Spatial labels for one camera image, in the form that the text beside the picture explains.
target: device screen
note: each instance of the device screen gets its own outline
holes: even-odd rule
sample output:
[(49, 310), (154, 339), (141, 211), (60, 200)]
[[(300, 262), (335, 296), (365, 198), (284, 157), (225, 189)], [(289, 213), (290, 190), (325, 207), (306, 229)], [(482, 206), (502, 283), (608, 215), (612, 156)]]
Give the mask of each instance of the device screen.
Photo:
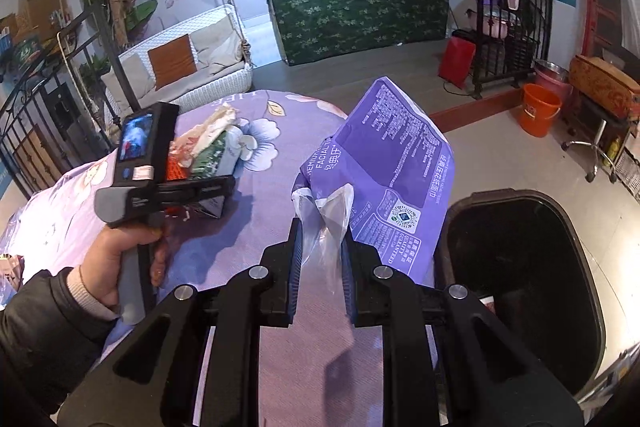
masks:
[(153, 113), (148, 112), (127, 121), (122, 130), (119, 160), (135, 160), (146, 154), (149, 133), (153, 124)]

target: bottle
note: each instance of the bottle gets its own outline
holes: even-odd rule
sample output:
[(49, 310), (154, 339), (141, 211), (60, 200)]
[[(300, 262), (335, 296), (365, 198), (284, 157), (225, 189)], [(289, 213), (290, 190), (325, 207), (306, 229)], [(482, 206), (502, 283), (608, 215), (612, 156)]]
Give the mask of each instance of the bottle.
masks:
[(616, 156), (618, 155), (618, 151), (620, 150), (620, 144), (621, 144), (622, 140), (620, 139), (620, 136), (618, 136), (615, 140), (613, 140), (613, 142), (611, 142), (611, 145), (609, 145), (609, 150), (607, 151), (607, 156), (609, 157), (609, 159), (612, 162), (616, 161)]

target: beige cushion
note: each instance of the beige cushion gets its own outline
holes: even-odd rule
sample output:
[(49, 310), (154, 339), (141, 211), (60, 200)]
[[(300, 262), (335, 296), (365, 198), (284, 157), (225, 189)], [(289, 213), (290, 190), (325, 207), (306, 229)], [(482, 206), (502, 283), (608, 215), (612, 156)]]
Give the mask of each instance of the beige cushion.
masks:
[(147, 93), (146, 96), (140, 100), (140, 105), (142, 107), (148, 107), (149, 105), (156, 102), (173, 102), (176, 98), (198, 89), (199, 87), (205, 86), (223, 76), (227, 76), (228, 74), (234, 73), (235, 71), (239, 71), (244, 68), (244, 61), (237, 62), (233, 66), (225, 68), (222, 71), (219, 71), (216, 74), (209, 74), (209, 70), (200, 70), (196, 71), (189, 76), (185, 76), (167, 86), (161, 87), (161, 89), (152, 90)]
[[(122, 68), (124, 69), (124, 73), (127, 76), (127, 80), (129, 80), (131, 89), (133, 89), (133, 93), (136, 95), (138, 100), (154, 89), (156, 82), (146, 70), (145, 65), (142, 63), (138, 54), (131, 55), (129, 58), (123, 60)], [(109, 91), (111, 91), (114, 100), (118, 104), (120, 113), (123, 114), (124, 112), (130, 112), (131, 108), (129, 107), (129, 102), (127, 102), (124, 92), (120, 87), (120, 83), (118, 82), (115, 73), (113, 73), (113, 68), (111, 68), (109, 73), (102, 76), (102, 81)]]
[(242, 60), (242, 41), (228, 15), (194, 31), (190, 38), (198, 55), (199, 70), (210, 68), (210, 74), (216, 74)]

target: green counter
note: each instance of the green counter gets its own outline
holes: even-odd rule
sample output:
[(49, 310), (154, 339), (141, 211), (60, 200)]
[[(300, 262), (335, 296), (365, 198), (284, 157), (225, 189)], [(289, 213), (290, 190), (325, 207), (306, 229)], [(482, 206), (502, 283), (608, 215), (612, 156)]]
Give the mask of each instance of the green counter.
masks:
[(267, 0), (289, 66), (445, 37), (449, 0)]

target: metal bowl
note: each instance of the metal bowl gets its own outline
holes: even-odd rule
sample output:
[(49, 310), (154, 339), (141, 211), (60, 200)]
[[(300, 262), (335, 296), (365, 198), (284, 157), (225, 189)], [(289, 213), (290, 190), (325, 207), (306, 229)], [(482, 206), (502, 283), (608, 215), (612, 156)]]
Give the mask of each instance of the metal bowl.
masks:
[(539, 58), (535, 60), (533, 69), (538, 73), (546, 74), (546, 76), (549, 76), (558, 82), (566, 82), (567, 76), (569, 75), (569, 71), (557, 64), (548, 62), (547, 60), (540, 60)]

